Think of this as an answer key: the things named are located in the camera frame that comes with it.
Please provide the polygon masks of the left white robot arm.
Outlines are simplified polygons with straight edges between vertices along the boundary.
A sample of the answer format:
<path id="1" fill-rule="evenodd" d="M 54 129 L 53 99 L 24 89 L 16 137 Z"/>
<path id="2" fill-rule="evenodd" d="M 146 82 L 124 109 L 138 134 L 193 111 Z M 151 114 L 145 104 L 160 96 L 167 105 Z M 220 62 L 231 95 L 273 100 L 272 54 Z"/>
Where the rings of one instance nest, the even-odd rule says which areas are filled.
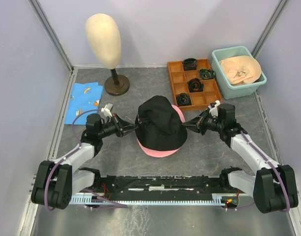
<path id="1" fill-rule="evenodd" d="M 123 137 L 138 128 L 113 113 L 106 120 L 98 113 L 87 116 L 86 128 L 79 144 L 54 161 L 40 163 L 32 189 L 31 201 L 47 210 L 65 209 L 72 196 L 88 188 L 92 192 L 102 186 L 100 171 L 82 165 L 94 158 L 103 146 L 103 138 Z"/>

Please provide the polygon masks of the wooden compartment tray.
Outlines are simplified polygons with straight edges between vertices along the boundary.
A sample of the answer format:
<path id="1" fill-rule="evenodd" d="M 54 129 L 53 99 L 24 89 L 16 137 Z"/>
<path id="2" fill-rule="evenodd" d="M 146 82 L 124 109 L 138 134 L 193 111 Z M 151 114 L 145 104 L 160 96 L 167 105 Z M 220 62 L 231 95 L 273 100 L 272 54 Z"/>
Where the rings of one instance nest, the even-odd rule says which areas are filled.
<path id="1" fill-rule="evenodd" d="M 214 71 L 208 59 L 167 63 L 174 104 L 183 112 L 202 111 L 222 100 Z"/>

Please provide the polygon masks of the pink bucket hat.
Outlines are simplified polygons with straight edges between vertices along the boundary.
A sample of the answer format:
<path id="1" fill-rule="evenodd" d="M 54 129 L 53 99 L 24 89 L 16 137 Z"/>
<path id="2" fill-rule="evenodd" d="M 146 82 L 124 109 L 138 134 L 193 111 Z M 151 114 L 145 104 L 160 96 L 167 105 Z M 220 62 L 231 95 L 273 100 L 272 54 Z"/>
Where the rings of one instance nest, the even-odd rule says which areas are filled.
<path id="1" fill-rule="evenodd" d="M 182 111 L 180 110 L 180 108 L 176 105 L 171 105 L 171 106 L 177 111 L 181 121 L 185 122 L 185 117 L 184 117 Z M 158 151 L 158 150 L 153 150 L 153 149 L 149 149 L 149 148 L 144 147 L 138 139 L 137 139 L 137 142 L 138 142 L 140 148 L 142 149 L 142 151 L 146 155 L 151 156 L 151 157 L 155 157 L 155 158 L 163 158 L 163 157 L 170 156 L 170 155 L 178 152 L 179 149 L 180 149 L 180 148 L 178 148 L 178 149 L 175 149 L 175 150 Z"/>

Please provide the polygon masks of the beige mannequin head stand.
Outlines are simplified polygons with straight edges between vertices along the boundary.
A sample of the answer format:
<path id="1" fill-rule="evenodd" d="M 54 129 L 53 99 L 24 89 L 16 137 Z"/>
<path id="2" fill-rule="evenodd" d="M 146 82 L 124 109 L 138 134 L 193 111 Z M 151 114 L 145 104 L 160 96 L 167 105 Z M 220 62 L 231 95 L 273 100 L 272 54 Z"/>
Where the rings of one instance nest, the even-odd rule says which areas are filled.
<path id="1" fill-rule="evenodd" d="M 121 38 L 114 19 L 106 14 L 95 14 L 85 24 L 87 40 L 97 59 L 111 71 L 105 81 L 106 92 L 112 96 L 125 94 L 130 88 L 129 79 L 116 72 L 121 58 Z"/>

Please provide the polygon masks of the black smiley bucket hat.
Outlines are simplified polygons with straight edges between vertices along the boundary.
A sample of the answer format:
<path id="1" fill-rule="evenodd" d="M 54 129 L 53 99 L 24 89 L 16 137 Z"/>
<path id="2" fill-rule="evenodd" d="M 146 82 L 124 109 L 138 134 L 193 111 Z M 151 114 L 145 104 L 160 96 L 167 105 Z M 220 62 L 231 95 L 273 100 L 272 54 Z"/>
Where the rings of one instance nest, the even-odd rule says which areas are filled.
<path id="1" fill-rule="evenodd" d="M 156 95 L 138 108 L 135 124 L 137 140 L 142 147 L 155 151 L 173 151 L 187 140 L 179 113 L 165 96 Z"/>

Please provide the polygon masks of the beige bucket hat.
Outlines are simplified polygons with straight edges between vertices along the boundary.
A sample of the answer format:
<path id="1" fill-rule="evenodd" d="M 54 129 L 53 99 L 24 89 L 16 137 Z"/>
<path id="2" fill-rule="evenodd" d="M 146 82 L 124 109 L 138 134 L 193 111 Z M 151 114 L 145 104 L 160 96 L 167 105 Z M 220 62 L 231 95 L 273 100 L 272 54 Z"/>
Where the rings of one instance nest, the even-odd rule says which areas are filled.
<path id="1" fill-rule="evenodd" d="M 233 86 L 247 85 L 257 81 L 261 74 L 261 66 L 250 56 L 236 56 L 219 62 L 227 80 Z"/>

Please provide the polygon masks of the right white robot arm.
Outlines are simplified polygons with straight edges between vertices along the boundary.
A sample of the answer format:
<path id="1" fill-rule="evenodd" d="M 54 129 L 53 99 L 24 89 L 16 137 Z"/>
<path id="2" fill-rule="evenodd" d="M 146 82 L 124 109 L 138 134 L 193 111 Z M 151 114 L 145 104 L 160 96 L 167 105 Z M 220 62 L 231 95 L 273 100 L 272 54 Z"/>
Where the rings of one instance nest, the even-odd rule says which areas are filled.
<path id="1" fill-rule="evenodd" d="M 184 122 L 187 129 L 205 135 L 210 130 L 235 151 L 254 172 L 232 169 L 219 179 L 219 188 L 231 192 L 237 188 L 251 196 L 261 213 L 283 211 L 288 213 L 299 204 L 294 169 L 281 165 L 263 152 L 247 131 L 236 120 L 236 108 L 229 103 L 215 101 L 197 117 Z"/>

